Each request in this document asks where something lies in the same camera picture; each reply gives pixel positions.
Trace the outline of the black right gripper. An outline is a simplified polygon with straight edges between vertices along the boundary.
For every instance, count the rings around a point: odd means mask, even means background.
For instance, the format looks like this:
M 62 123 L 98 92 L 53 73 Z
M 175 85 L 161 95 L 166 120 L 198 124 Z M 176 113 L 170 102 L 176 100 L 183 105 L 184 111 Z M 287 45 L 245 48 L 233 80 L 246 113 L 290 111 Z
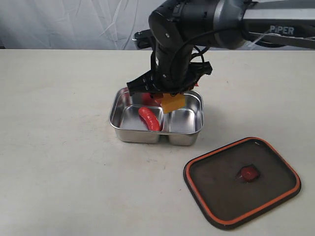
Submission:
M 191 62 L 194 47 L 169 50 L 155 46 L 151 54 L 151 69 L 128 82 L 129 95 L 136 93 L 169 93 L 176 95 L 198 86 L 204 75 L 211 75 L 209 61 Z

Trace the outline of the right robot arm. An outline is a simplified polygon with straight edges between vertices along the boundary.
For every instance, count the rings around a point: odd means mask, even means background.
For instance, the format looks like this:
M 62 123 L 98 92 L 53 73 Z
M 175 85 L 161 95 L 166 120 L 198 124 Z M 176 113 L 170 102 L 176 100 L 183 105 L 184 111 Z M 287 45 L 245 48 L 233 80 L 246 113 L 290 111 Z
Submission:
M 209 62 L 193 62 L 198 46 L 235 50 L 246 42 L 267 48 L 315 47 L 312 0 L 167 0 L 149 16 L 149 29 L 134 38 L 152 48 L 151 68 L 127 84 L 130 94 L 192 89 L 211 74 Z

